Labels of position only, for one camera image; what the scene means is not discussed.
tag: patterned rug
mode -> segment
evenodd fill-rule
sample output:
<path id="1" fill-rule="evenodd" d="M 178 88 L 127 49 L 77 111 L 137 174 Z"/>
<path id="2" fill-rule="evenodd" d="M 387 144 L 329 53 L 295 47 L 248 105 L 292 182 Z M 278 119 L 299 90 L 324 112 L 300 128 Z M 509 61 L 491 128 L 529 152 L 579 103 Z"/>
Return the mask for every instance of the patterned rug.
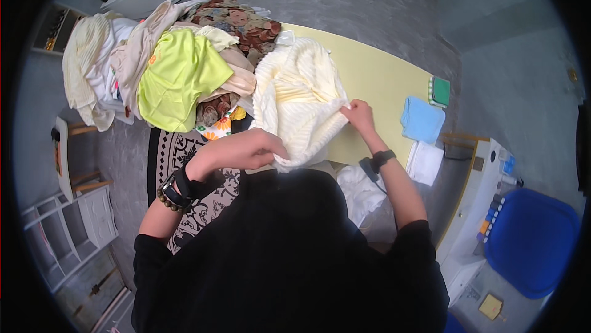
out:
<path id="1" fill-rule="evenodd" d="M 158 188 L 174 170 L 188 162 L 207 139 L 197 131 L 189 133 L 167 132 L 153 128 L 148 149 L 148 203 L 156 198 Z M 193 203 L 193 210 L 183 219 L 168 241 L 174 254 L 191 240 L 204 226 L 217 218 L 220 212 L 238 196 L 240 170 L 223 169 L 226 182 L 209 196 Z"/>

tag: beaded bracelet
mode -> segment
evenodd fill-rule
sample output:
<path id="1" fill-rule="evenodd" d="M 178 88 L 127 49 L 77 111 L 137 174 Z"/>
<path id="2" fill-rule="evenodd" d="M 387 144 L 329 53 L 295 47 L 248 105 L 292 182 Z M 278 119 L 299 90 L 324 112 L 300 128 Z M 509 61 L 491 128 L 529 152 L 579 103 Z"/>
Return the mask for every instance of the beaded bracelet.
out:
<path id="1" fill-rule="evenodd" d="M 175 212 L 179 211 L 183 215 L 186 215 L 187 213 L 189 213 L 190 208 L 184 208 L 182 206 L 175 205 L 174 203 L 172 203 L 171 200 L 167 199 L 166 196 L 164 195 L 164 192 L 162 191 L 162 186 L 160 186 L 156 190 L 156 196 L 158 197 L 160 202 L 162 202 L 165 205 L 165 207 L 169 207 L 172 211 L 175 211 Z"/>

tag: sweater sleeve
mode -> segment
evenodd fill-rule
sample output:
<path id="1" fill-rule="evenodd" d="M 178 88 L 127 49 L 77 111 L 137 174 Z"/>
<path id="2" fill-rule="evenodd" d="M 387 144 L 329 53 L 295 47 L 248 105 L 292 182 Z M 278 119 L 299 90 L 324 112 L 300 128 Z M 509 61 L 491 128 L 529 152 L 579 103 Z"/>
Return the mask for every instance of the sweater sleeve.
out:
<path id="1" fill-rule="evenodd" d="M 160 270 L 173 256 L 159 239 L 139 234 L 134 242 L 134 284 L 137 288 L 131 322 L 136 332 L 145 330 Z"/>
<path id="2" fill-rule="evenodd" d="M 449 296 L 435 261 L 435 247 L 426 220 L 414 221 L 398 232 L 387 253 L 401 300 L 401 316 L 416 332 L 443 332 Z"/>

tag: yellow table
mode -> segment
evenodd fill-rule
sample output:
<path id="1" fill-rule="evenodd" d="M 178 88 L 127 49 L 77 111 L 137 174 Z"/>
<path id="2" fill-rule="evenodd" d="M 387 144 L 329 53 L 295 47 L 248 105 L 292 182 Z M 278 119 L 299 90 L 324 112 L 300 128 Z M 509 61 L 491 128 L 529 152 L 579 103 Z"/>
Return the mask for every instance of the yellow table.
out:
<path id="1" fill-rule="evenodd" d="M 282 30 L 293 30 L 297 37 L 313 38 L 330 50 L 344 90 L 349 99 L 365 100 L 373 107 L 378 134 L 406 167 L 413 140 L 402 136 L 400 116 L 404 100 L 415 96 L 427 100 L 430 73 L 377 48 L 325 31 L 283 24 Z M 327 159 L 349 165 L 369 156 L 359 134 L 347 124 L 330 141 Z"/>

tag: folded blue towel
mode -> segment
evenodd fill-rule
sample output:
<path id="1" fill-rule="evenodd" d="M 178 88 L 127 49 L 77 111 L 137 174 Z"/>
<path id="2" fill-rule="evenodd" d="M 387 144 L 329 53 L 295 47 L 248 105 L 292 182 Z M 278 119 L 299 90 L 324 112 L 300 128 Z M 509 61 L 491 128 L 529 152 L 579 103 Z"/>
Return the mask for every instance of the folded blue towel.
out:
<path id="1" fill-rule="evenodd" d="M 404 101 L 404 112 L 400 118 L 403 136 L 433 144 L 439 137 L 444 121 L 445 112 L 442 109 L 417 97 L 408 97 Z"/>

